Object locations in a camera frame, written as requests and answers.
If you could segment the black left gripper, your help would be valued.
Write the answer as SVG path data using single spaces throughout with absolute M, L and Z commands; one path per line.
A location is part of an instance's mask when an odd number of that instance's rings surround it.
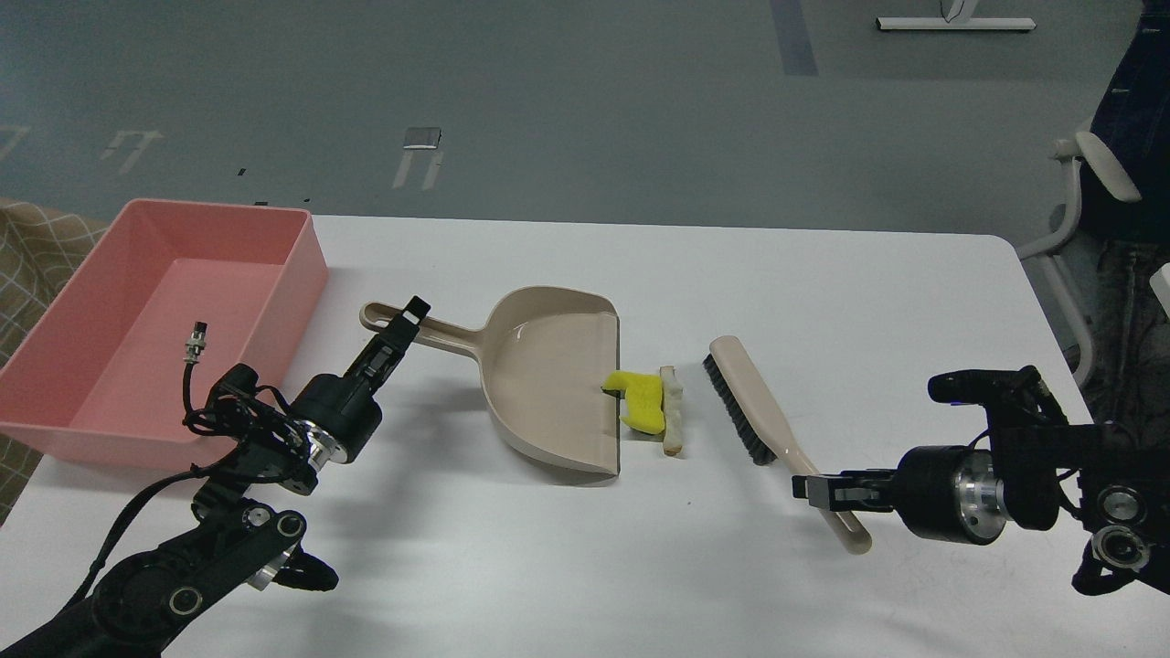
M 309 432 L 311 465 L 353 462 L 383 420 L 376 393 L 397 370 L 431 311 L 421 297 L 404 308 L 372 302 L 364 318 L 376 325 L 343 376 L 319 373 L 302 388 L 289 416 Z

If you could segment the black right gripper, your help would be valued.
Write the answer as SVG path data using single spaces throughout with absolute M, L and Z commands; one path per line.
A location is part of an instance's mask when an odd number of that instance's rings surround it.
M 991 452 L 970 446 L 915 447 L 896 471 L 793 475 L 792 494 L 819 510 L 896 512 L 924 540 L 987 546 L 1009 521 Z

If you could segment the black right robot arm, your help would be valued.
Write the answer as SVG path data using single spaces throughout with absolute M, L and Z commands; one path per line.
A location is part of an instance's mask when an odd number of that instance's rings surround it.
M 1166 448 L 1115 424 L 1073 425 L 1035 366 L 969 369 L 929 379 L 928 395 L 982 407 L 987 447 L 914 447 L 895 468 L 794 475 L 793 495 L 828 512 L 894 513 L 920 539 L 973 546 L 1009 522 L 1048 532 L 1069 513 L 1088 533 L 1071 587 L 1086 596 L 1166 575 Z

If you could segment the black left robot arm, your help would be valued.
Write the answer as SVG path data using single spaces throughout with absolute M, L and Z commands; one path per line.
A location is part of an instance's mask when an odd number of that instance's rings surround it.
M 184 629 L 242 584 L 329 591 L 339 577 L 303 549 L 307 519 L 276 510 L 248 492 L 278 484 L 309 495 L 326 462 L 353 462 L 383 420 L 376 393 L 420 334 L 431 306 L 420 297 L 376 321 L 376 333 L 342 375 L 314 376 L 296 399 L 264 385 L 247 364 L 230 366 L 193 407 L 193 371 L 206 347 L 199 322 L 187 341 L 181 379 L 184 425 L 234 441 L 209 465 L 149 484 L 113 520 L 99 554 L 51 621 L 4 647 L 5 657 L 159 657 Z M 199 480 L 194 528 L 108 566 L 113 547 L 152 496 Z

